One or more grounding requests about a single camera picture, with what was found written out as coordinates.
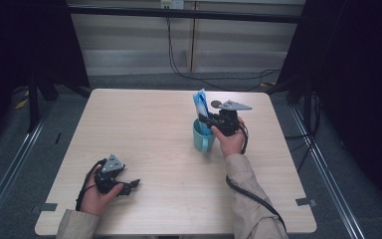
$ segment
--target wooden table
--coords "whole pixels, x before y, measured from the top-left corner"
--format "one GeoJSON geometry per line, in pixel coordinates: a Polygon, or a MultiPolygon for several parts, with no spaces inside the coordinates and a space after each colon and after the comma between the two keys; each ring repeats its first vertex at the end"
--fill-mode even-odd
{"type": "MultiPolygon", "coordinates": [[[[232,191],[219,141],[207,153],[193,145],[197,117],[189,91],[94,90],[48,196],[56,211],[42,212],[39,235],[55,235],[74,209],[86,173],[114,153],[126,164],[117,180],[141,182],[117,197],[100,220],[100,235],[232,234],[232,191]]],[[[250,133],[246,155],[259,184],[283,217],[288,233],[310,233],[316,223],[268,95],[207,92],[208,102],[235,101],[250,133]]],[[[218,110],[209,107],[209,111],[218,110]]]]}

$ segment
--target cable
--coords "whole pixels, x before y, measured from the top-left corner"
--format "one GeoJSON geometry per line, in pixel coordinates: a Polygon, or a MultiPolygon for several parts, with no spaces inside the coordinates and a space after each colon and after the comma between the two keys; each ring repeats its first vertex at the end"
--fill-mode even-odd
{"type": "Polygon", "coordinates": [[[227,175],[226,176],[226,183],[232,188],[234,189],[235,191],[249,197],[250,199],[262,204],[263,206],[265,206],[269,211],[271,211],[273,214],[275,214],[277,217],[278,217],[278,221],[284,226],[284,229],[285,231],[287,231],[287,227],[285,226],[285,222],[284,220],[282,219],[281,215],[265,200],[263,200],[262,198],[260,198],[259,196],[257,196],[256,194],[252,193],[252,192],[249,192],[237,185],[235,185],[231,179],[229,178],[229,176],[227,175]]]}
{"type": "Polygon", "coordinates": [[[301,134],[301,135],[295,135],[295,136],[285,136],[285,139],[299,139],[302,137],[309,136],[309,134],[301,134]]]}
{"type": "Polygon", "coordinates": [[[87,192],[87,190],[89,190],[90,188],[95,187],[95,186],[96,186],[96,185],[93,184],[92,186],[89,186],[88,188],[86,188],[86,189],[85,189],[85,193],[87,192]]]}
{"type": "MultiPolygon", "coordinates": [[[[244,145],[243,145],[243,148],[241,149],[241,154],[244,154],[246,149],[247,149],[247,143],[248,143],[248,138],[249,138],[249,133],[248,133],[248,129],[247,127],[240,122],[240,125],[239,125],[239,128],[240,130],[244,133],[244,137],[245,137],[245,141],[244,141],[244,145]]],[[[257,196],[256,194],[242,188],[242,187],[239,187],[238,185],[235,185],[232,181],[231,181],[231,178],[229,178],[228,175],[226,175],[226,183],[232,188],[234,189],[235,191],[243,194],[244,196],[247,196],[249,197],[250,199],[262,204],[264,207],[266,207],[270,212],[272,212],[273,214],[275,214],[277,217],[278,217],[278,221],[284,226],[284,229],[285,231],[287,231],[287,227],[285,226],[285,222],[284,220],[282,219],[281,215],[264,199],[262,199],[261,197],[257,196]]]]}
{"type": "Polygon", "coordinates": [[[314,140],[315,140],[315,135],[317,134],[317,131],[318,131],[318,128],[319,128],[319,125],[320,125],[320,118],[321,118],[321,108],[320,108],[320,103],[319,103],[319,99],[318,99],[318,95],[316,92],[313,92],[313,95],[314,95],[314,112],[315,112],[315,125],[314,125],[314,130],[312,131],[312,135],[308,135],[308,149],[306,150],[305,152],[305,155],[303,156],[302,158],[302,161],[301,163],[299,164],[298,168],[297,168],[297,173],[300,172],[300,170],[302,169],[302,166],[303,164],[305,163],[305,160],[306,160],[306,157],[308,156],[308,153],[309,151],[312,149],[312,145],[314,144],[314,140]]]}
{"type": "Polygon", "coordinates": [[[182,78],[192,80],[192,81],[200,81],[200,82],[203,82],[203,83],[205,83],[211,87],[214,87],[214,88],[226,91],[226,92],[249,92],[249,91],[256,89],[257,87],[260,86],[260,84],[263,82],[263,77],[266,77],[266,76],[280,70],[280,69],[268,69],[268,70],[262,71],[258,77],[248,77],[248,78],[230,78],[230,77],[225,77],[225,78],[196,78],[196,77],[185,76],[178,70],[178,67],[176,66],[176,63],[175,63],[175,59],[173,57],[173,47],[172,47],[172,38],[171,38],[171,30],[170,30],[170,18],[168,18],[168,17],[166,18],[166,24],[167,24],[168,44],[169,44],[169,47],[168,47],[169,48],[169,65],[170,65],[170,68],[172,69],[172,71],[176,75],[178,75],[182,78]],[[212,83],[207,82],[207,81],[212,81],[212,80],[256,80],[256,79],[260,79],[260,81],[254,87],[251,87],[251,88],[245,89],[245,90],[230,90],[230,89],[222,88],[222,87],[219,87],[219,86],[216,86],[212,83]]]}
{"type": "Polygon", "coordinates": [[[104,164],[104,159],[95,163],[95,165],[92,167],[92,169],[90,169],[90,171],[87,173],[85,181],[84,181],[83,186],[82,186],[82,190],[80,190],[79,197],[76,200],[77,201],[76,211],[80,211],[80,209],[82,208],[82,202],[83,202],[83,198],[86,194],[86,191],[91,188],[91,186],[89,186],[87,188],[86,188],[86,186],[89,183],[90,177],[93,176],[92,175],[93,171],[95,170],[96,167],[98,167],[99,165],[103,165],[103,164],[104,164]]]}
{"type": "Polygon", "coordinates": [[[302,144],[300,144],[300,145],[299,145],[299,146],[297,146],[296,148],[294,148],[294,149],[290,150],[289,152],[293,152],[293,151],[295,151],[295,150],[297,150],[297,149],[301,148],[301,147],[302,147],[302,146],[304,146],[304,145],[306,145],[306,143],[305,143],[305,142],[303,142],[302,144]]]}

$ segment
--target wall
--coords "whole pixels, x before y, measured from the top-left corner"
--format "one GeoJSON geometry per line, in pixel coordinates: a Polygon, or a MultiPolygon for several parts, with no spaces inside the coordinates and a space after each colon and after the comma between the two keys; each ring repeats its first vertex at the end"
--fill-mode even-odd
{"type": "MultiPolygon", "coordinates": [[[[186,1],[185,9],[299,15],[303,1],[186,1]]],[[[160,8],[160,1],[81,1],[129,8],[160,8]]],[[[172,72],[166,19],[72,15],[89,75],[172,72]]],[[[170,19],[173,56],[181,72],[240,72],[283,63],[295,24],[170,19]]]]}

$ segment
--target cup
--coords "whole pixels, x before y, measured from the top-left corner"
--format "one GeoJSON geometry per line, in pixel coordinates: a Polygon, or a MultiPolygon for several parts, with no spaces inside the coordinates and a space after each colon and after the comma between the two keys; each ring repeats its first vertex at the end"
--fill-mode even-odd
{"type": "Polygon", "coordinates": [[[207,152],[209,151],[212,146],[213,142],[215,141],[216,136],[214,134],[210,135],[203,135],[201,134],[200,129],[200,122],[195,119],[193,123],[193,135],[194,135],[194,146],[199,151],[207,152]]]}

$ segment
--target sleeve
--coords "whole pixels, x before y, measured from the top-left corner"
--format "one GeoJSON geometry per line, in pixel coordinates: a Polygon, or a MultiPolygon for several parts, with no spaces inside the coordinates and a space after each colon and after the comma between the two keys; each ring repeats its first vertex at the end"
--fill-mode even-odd
{"type": "MultiPolygon", "coordinates": [[[[257,183],[246,156],[233,154],[226,157],[225,162],[228,175],[234,184],[256,194],[272,205],[262,187],[257,183]]],[[[251,198],[235,192],[232,208],[236,239],[287,238],[287,233],[278,221],[278,217],[251,198]]]]}
{"type": "Polygon", "coordinates": [[[90,239],[96,230],[99,217],[67,209],[61,220],[57,239],[90,239]]]}

